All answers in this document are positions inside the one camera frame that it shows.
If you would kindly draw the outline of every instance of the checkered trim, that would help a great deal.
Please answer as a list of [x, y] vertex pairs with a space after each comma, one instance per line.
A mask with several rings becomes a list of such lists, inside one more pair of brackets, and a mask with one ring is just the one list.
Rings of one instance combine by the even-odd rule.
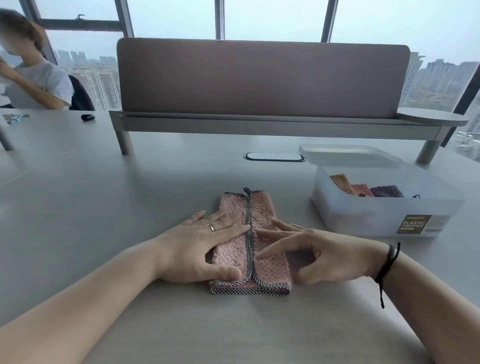
[[[247, 251], [247, 274], [245, 278], [238, 282], [223, 282], [220, 280], [214, 280], [210, 282], [210, 292], [213, 294], [269, 294], [271, 296], [287, 296], [290, 293], [290, 286], [286, 283], [272, 283], [268, 284], [263, 282], [255, 271], [255, 238], [253, 237], [252, 229], [252, 194], [257, 192], [263, 192], [261, 190], [251, 191], [245, 187], [243, 189], [246, 193], [236, 194], [233, 192], [225, 192], [232, 196], [239, 196], [246, 199], [247, 210], [245, 213], [245, 225], [250, 225], [250, 230], [245, 233], [245, 248]], [[234, 288], [252, 279], [260, 287], [253, 288]]]

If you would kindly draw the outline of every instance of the plastic container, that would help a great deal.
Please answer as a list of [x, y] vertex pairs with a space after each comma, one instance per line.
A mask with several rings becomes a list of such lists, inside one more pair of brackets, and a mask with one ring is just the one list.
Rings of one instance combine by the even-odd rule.
[[[312, 193], [326, 227], [354, 236], [436, 237], [464, 201], [462, 193], [422, 168], [369, 146], [303, 144], [299, 152], [318, 166]], [[359, 197], [330, 179], [396, 185], [405, 196]]]

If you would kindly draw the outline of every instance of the person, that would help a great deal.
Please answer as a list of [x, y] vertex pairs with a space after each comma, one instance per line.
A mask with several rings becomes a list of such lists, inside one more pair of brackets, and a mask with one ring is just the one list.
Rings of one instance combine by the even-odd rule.
[[[244, 234], [241, 215], [193, 215], [156, 238], [128, 248], [77, 283], [0, 328], [0, 363], [80, 363], [127, 305], [152, 281], [236, 281], [236, 267], [211, 265], [206, 253]], [[299, 284], [375, 277], [389, 250], [384, 243], [303, 229], [273, 220], [258, 230], [272, 244], [257, 259], [284, 251], [320, 253], [295, 274]], [[384, 290], [436, 364], [478, 363], [480, 310], [401, 253], [384, 278]]]
[[0, 57], [0, 76], [7, 79], [4, 95], [16, 109], [67, 109], [73, 86], [61, 67], [42, 55], [46, 40], [43, 29], [14, 10], [0, 9], [0, 43], [22, 58], [12, 68]]

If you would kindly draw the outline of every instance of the forearm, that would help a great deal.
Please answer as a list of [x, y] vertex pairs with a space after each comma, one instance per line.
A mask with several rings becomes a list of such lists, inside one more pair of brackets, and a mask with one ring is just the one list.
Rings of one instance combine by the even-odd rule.
[[42, 90], [40, 87], [20, 75], [18, 75], [13, 81], [19, 85], [19, 87], [21, 87], [22, 90], [24, 90], [33, 100], [47, 109], [61, 110], [66, 105], [63, 100], [53, 96], [51, 93], [45, 90]]
[[136, 246], [0, 328], [0, 363], [80, 363], [153, 280], [149, 252]]
[[436, 364], [480, 358], [480, 310], [420, 264], [400, 254], [384, 291]]

